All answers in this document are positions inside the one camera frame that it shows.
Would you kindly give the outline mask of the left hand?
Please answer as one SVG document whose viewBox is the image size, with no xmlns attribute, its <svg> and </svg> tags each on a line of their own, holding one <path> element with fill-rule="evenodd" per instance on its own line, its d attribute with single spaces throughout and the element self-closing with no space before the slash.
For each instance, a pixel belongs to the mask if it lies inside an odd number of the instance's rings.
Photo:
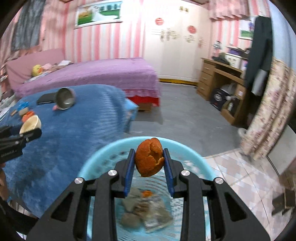
<svg viewBox="0 0 296 241">
<path fill-rule="evenodd" d="M 9 190 L 6 182 L 6 175 L 3 170 L 5 166 L 5 163 L 0 165 L 0 196 L 4 201 L 7 201 L 9 198 Z"/>
</svg>

